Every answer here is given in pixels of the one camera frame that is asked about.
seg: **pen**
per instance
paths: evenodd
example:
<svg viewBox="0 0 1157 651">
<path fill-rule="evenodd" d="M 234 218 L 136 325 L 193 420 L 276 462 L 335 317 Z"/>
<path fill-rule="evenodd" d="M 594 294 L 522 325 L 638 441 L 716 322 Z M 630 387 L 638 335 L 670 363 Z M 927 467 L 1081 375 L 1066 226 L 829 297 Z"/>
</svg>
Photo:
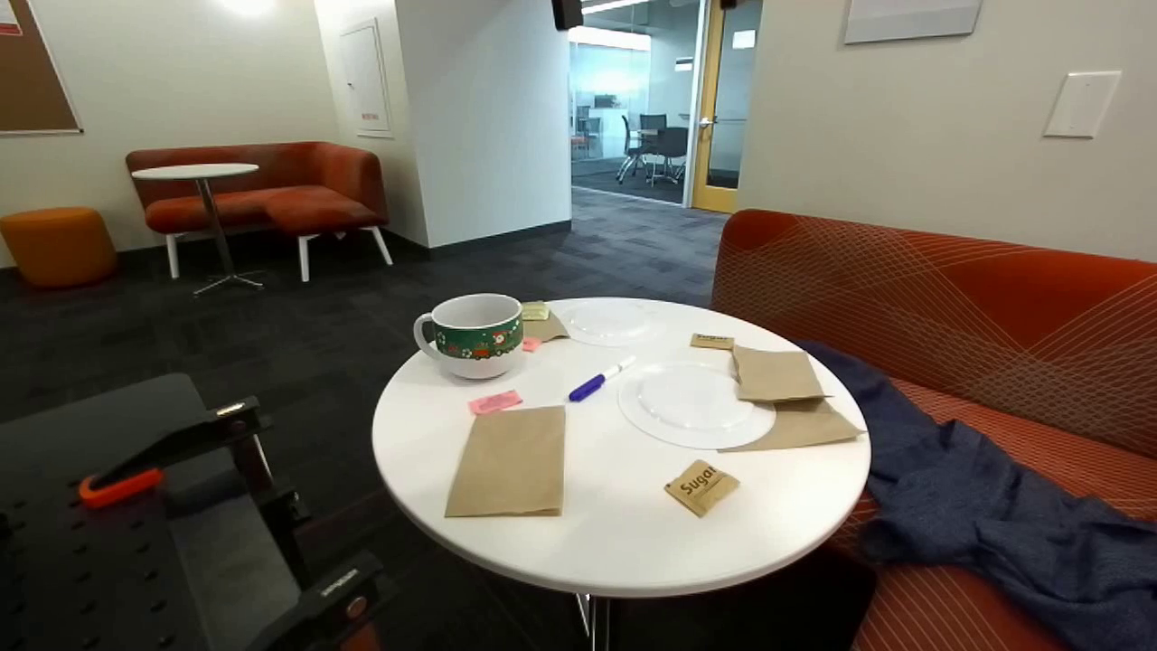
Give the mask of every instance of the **pen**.
<svg viewBox="0 0 1157 651">
<path fill-rule="evenodd" d="M 622 372 L 634 358 L 622 358 L 618 364 L 588 375 L 587 385 L 580 385 L 567 403 L 587 403 L 594 390 L 599 390 L 606 385 L 606 375 Z"/>
</svg>

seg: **orange sofa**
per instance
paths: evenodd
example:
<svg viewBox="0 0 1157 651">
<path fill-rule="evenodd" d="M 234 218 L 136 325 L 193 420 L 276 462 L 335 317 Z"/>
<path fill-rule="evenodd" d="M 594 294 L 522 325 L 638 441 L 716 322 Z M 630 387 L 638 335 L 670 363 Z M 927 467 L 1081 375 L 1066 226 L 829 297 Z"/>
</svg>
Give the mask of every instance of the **orange sofa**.
<svg viewBox="0 0 1157 651">
<path fill-rule="evenodd" d="M 741 211 L 711 308 L 846 351 L 1063 493 L 1157 520 L 1157 265 Z M 870 513 L 863 497 L 851 550 Z M 888 566 L 856 649 L 1063 640 L 984 575 Z"/>
<path fill-rule="evenodd" d="M 128 170 L 185 162 L 256 162 L 256 175 L 213 180 L 213 204 L 223 227 L 276 227 L 295 238 L 299 282 L 312 282 L 312 238 L 326 232 L 368 232 L 388 265 L 388 204 L 380 159 L 328 140 L 279 146 L 199 146 L 142 149 Z M 166 238 L 169 274 L 182 279 L 177 238 L 211 232 L 211 218 L 193 180 L 136 180 L 136 200 L 152 232 Z"/>
</svg>

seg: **small round table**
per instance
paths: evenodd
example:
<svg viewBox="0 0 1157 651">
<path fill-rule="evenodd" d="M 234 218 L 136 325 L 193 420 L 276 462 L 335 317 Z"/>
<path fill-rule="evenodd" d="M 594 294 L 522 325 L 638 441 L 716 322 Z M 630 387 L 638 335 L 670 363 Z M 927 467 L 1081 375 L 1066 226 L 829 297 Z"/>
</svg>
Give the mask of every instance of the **small round table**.
<svg viewBox="0 0 1157 651">
<path fill-rule="evenodd" d="M 206 286 L 199 286 L 195 297 L 203 297 L 203 294 L 211 294 L 216 286 L 229 286 L 229 282 L 244 282 L 244 286 L 265 291 L 259 279 L 234 274 L 232 255 L 229 255 L 229 238 L 223 238 L 223 226 L 221 226 L 221 214 L 216 214 L 216 204 L 213 204 L 213 188 L 211 188 L 213 177 L 244 177 L 244 175 L 256 175 L 256 162 L 185 162 L 185 168 L 145 168 L 145 170 L 134 170 L 134 177 L 142 177 L 142 180 L 193 180 L 195 197 L 206 205 L 223 274 L 206 282 Z"/>
<path fill-rule="evenodd" d="M 400 510 L 442 548 L 505 580 L 562 593 L 688 596 L 796 566 L 853 510 L 868 482 L 868 427 L 846 387 L 812 358 L 829 405 L 863 429 L 853 441 L 711 452 L 645 434 L 626 415 L 641 372 L 730 375 L 730 353 L 691 349 L 694 334 L 762 351 L 796 351 L 796 345 L 688 304 L 597 297 L 550 300 L 550 308 L 567 339 L 541 345 L 515 372 L 468 385 L 438 372 L 428 353 L 414 353 L 375 403 L 375 467 Z M 567 390 L 622 358 L 634 364 L 594 399 L 567 405 Z M 567 409 L 562 517 L 446 517 L 473 422 L 468 405 L 502 390 L 517 390 L 524 405 Z M 741 482 L 706 517 L 664 497 L 664 482 L 694 461 Z"/>
</svg>

